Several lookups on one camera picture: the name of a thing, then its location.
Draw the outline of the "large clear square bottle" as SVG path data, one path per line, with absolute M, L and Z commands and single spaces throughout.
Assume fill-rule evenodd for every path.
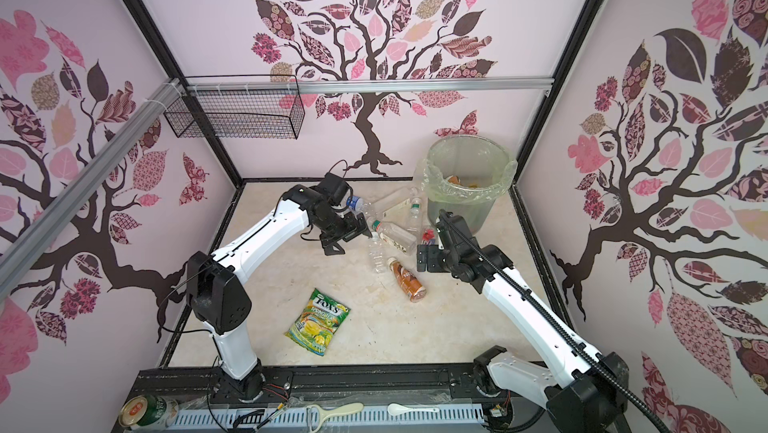
M 416 246 L 416 236 L 396 223 L 375 220 L 372 229 L 383 241 L 403 253 L 411 253 Z

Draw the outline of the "brown tea bottle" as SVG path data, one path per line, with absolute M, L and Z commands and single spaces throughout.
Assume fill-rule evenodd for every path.
M 411 302 L 418 302 L 426 295 L 426 288 L 397 258 L 390 257 L 387 263 L 399 287 Z

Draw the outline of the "clear ribbed water bottle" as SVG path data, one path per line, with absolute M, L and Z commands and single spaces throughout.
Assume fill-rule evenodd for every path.
M 388 271 L 388 264 L 384 244 L 377 233 L 373 232 L 371 234 L 368 246 L 369 258 L 373 271 L 376 274 L 386 273 Z

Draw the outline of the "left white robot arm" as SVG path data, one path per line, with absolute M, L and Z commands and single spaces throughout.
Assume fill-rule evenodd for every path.
M 264 260 L 310 227 L 319 231 L 327 256 L 343 255 L 342 243 L 371 235 L 364 216 L 344 205 L 352 193 L 345 180 L 331 173 L 317 185 L 295 185 L 240 237 L 210 254 L 197 252 L 189 258 L 187 302 L 212 335 L 227 376 L 243 381 L 260 365 L 245 326 L 252 308 L 245 285 Z

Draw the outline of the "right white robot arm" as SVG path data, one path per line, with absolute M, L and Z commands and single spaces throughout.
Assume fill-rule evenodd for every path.
M 541 302 L 511 260 L 497 247 L 483 249 L 486 262 L 469 250 L 464 273 L 436 244 L 417 247 L 417 270 L 447 273 L 471 285 L 494 304 L 540 355 L 542 366 L 521 360 L 500 346 L 474 360 L 478 389 L 495 396 L 515 393 L 549 416 L 560 432 L 628 432 L 628 406 L 620 391 L 629 371 L 617 354 L 603 354 Z

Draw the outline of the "green lined trash bin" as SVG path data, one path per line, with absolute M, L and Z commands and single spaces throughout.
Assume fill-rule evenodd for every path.
M 478 232 L 497 199 L 506 193 L 517 170 L 514 155 L 502 145 L 476 135 L 446 136 L 435 142 L 416 169 L 427 198 L 427 216 L 437 223 L 441 210 L 461 215 Z M 456 175 L 462 185 L 449 183 Z

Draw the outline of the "blue cap Fiji bottle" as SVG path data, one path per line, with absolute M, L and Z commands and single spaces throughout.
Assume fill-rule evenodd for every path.
M 436 243 L 436 233 L 432 228 L 425 228 L 423 230 L 421 243 L 423 245 L 433 245 Z

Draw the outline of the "green label small bottle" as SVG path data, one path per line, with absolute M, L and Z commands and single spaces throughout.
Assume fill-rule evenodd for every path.
M 421 235 L 422 219 L 421 219 L 421 198 L 415 197 L 411 200 L 408 214 L 406 217 L 406 230 L 412 233 L 414 236 L 419 237 Z

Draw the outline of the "clear capless bottle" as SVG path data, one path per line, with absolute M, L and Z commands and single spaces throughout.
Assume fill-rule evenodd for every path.
M 420 196 L 420 190 L 417 187 L 405 186 L 401 187 L 381 199 L 373 202 L 373 207 L 376 213 L 382 217 L 386 217 L 388 212 L 402 205 L 410 206 L 414 198 Z

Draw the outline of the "Fox's candy bag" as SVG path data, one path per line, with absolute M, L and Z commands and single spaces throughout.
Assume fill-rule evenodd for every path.
M 285 336 L 307 351 L 324 356 L 349 313 L 348 306 L 314 289 L 306 306 L 285 332 Z

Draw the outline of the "white plastic spoon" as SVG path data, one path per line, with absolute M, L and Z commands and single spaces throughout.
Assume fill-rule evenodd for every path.
M 405 406 L 399 403 L 390 403 L 387 406 L 387 413 L 392 417 L 400 417 L 408 414 L 438 414 L 440 412 L 439 407 L 427 407 L 427 406 Z

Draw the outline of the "cream plastic peeler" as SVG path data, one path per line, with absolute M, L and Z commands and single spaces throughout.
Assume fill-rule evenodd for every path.
M 326 422 L 335 418 L 344 418 L 361 413 L 365 405 L 360 402 L 348 403 L 336 408 L 325 409 L 317 404 L 305 407 L 305 419 L 310 433 L 317 433 Z

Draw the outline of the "green drink can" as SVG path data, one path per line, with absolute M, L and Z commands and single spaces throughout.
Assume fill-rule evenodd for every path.
M 118 414 L 118 424 L 129 430 L 165 430 L 174 424 L 179 403 L 170 397 L 139 395 L 128 400 Z

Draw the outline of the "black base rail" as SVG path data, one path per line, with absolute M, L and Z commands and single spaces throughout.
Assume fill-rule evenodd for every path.
M 560 389 L 539 362 L 506 353 L 487 364 L 382 364 L 331 366 L 259 366 L 244 380 L 220 367 L 168 367 L 141 371 L 130 396 L 158 394 L 179 400 L 208 398 L 215 405 L 266 405 L 296 398 L 305 401 L 350 398 L 361 394 L 382 400 L 391 394 L 425 399 L 445 393 L 448 399 L 485 402 L 507 395 L 544 404 Z

